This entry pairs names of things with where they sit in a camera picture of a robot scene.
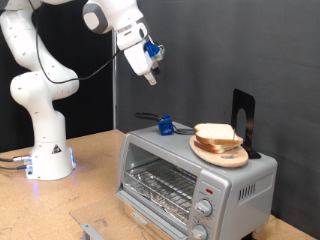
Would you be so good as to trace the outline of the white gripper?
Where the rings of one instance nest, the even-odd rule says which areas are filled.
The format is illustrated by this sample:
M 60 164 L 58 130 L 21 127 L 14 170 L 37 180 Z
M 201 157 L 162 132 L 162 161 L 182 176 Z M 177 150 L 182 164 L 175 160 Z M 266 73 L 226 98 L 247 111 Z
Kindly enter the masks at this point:
M 160 74 L 160 68 L 152 69 L 154 57 L 159 53 L 159 47 L 151 40 L 137 43 L 124 51 L 131 68 L 138 76 L 144 76 L 150 85 L 156 85 L 154 75 Z

